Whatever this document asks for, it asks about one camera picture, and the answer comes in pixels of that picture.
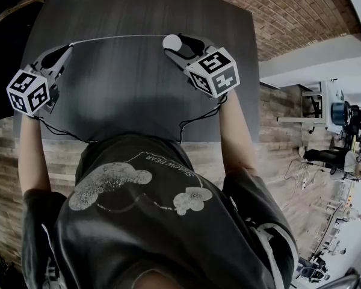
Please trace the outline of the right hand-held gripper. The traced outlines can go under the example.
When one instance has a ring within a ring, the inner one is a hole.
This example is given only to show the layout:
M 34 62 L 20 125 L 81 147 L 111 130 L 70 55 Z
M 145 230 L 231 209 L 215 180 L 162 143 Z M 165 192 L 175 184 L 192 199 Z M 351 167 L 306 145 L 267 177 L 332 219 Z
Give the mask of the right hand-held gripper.
M 178 52 L 164 49 L 164 52 L 181 71 L 185 71 L 196 89 L 218 98 L 240 85 L 236 62 L 225 48 L 209 53 L 217 48 L 211 40 L 182 33 L 177 36 L 182 42 L 181 47 L 188 49 L 180 49 Z

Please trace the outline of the black printed t-shirt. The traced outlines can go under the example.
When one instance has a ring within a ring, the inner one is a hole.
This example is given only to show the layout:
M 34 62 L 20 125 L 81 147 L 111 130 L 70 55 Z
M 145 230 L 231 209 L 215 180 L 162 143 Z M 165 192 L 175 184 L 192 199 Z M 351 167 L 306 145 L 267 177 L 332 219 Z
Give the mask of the black printed t-shirt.
M 184 150 L 128 134 L 90 144 L 64 196 L 23 197 L 27 286 L 132 289 L 161 272 L 183 289 L 289 289 L 298 251 L 263 180 L 246 169 L 223 188 Z

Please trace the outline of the white table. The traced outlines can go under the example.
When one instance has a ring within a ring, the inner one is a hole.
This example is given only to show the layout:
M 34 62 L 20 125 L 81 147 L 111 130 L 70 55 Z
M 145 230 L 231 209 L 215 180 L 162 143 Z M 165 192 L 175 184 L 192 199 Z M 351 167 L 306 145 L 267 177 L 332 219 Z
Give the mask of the white table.
M 278 117 L 278 122 L 283 123 L 300 123 L 306 125 L 312 125 L 314 127 L 323 127 L 327 129 L 332 122 L 331 119 L 331 93 L 329 80 L 321 81 L 319 83 L 320 90 L 302 92 L 301 98 L 303 97 L 314 97 L 319 96 L 321 98 L 321 114 L 319 117 Z

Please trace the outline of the round white tape measure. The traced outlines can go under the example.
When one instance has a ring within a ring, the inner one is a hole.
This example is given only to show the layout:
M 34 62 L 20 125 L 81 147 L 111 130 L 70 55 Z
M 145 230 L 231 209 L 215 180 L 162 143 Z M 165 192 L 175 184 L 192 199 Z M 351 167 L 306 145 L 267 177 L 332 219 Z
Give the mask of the round white tape measure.
M 109 36 L 109 37 L 98 37 L 93 39 L 80 40 L 76 42 L 72 42 L 69 45 L 75 46 L 80 43 L 86 42 L 94 42 L 98 40 L 108 40 L 108 39 L 122 39 L 122 38 L 137 38 L 137 37 L 162 37 L 162 47 L 164 49 L 172 49 L 174 51 L 178 51 L 182 47 L 181 38 L 175 34 L 133 34 L 133 35 L 122 35 L 122 36 Z

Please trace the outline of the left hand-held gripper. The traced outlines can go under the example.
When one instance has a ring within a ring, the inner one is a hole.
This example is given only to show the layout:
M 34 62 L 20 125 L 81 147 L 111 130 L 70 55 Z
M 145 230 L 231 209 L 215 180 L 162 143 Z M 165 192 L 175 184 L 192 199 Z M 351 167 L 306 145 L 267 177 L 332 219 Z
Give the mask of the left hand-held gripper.
M 33 64 L 18 70 L 7 86 L 13 109 L 29 117 L 34 117 L 39 110 L 50 114 L 60 95 L 57 80 L 62 75 L 72 51 L 72 44 L 65 45 L 44 53 Z

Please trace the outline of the person's right forearm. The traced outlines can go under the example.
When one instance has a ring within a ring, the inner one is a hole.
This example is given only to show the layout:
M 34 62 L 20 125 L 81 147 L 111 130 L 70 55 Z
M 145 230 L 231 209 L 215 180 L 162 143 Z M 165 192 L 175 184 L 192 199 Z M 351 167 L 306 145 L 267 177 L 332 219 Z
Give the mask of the person's right forearm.
M 225 172 L 246 169 L 257 175 L 256 153 L 251 135 L 235 90 L 219 110 L 221 153 Z

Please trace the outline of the blue cylinder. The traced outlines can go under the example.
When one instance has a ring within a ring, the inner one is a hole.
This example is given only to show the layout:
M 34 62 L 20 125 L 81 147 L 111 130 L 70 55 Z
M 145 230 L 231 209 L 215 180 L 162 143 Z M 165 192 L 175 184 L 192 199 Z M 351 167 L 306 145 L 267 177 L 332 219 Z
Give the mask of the blue cylinder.
M 332 103 L 331 119 L 337 126 L 345 126 L 347 124 L 348 107 L 345 101 Z

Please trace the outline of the black machine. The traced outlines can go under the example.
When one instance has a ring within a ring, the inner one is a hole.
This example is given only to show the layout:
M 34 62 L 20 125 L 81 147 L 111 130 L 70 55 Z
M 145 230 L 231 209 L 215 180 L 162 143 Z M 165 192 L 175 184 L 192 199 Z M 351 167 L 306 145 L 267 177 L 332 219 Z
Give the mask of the black machine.
M 296 272 L 310 283 L 319 283 L 330 278 L 326 262 L 320 257 L 315 257 L 313 262 L 299 257 Z

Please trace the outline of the black headrest office chair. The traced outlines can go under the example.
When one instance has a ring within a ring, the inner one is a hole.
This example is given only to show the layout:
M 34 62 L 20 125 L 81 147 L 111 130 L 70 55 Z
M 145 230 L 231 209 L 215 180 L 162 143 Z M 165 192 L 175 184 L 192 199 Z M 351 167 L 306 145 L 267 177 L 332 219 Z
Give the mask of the black headrest office chair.
M 0 120 L 18 112 L 13 109 L 7 94 L 7 86 L 20 70 L 26 39 L 22 33 L 6 29 L 0 23 Z

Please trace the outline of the person's left forearm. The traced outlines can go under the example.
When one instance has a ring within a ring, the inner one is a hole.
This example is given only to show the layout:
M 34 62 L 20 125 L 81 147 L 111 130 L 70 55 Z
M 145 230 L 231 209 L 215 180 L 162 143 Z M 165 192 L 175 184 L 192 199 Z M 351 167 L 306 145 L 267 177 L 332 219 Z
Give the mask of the person's left forearm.
M 51 191 L 40 122 L 27 115 L 20 126 L 18 171 L 23 195 L 33 189 Z

